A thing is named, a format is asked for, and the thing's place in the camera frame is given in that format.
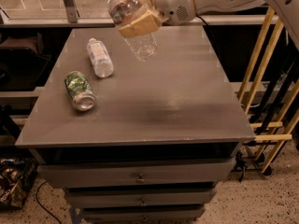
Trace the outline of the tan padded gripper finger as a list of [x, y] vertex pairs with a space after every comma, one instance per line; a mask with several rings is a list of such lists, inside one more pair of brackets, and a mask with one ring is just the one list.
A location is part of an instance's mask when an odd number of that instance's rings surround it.
[[162, 23], [161, 16], [157, 12], [147, 10], [145, 14], [120, 26], [118, 30], [124, 38], [132, 38], [154, 33], [159, 30]]

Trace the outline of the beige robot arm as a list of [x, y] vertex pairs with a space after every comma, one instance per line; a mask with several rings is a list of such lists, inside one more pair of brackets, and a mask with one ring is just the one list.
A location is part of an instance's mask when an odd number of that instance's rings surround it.
[[142, 0], [149, 7], [119, 29], [125, 38], [158, 31], [165, 22], [181, 25], [197, 15], [210, 12], [233, 12], [257, 7], [263, 3], [274, 9], [299, 48], [299, 0]]

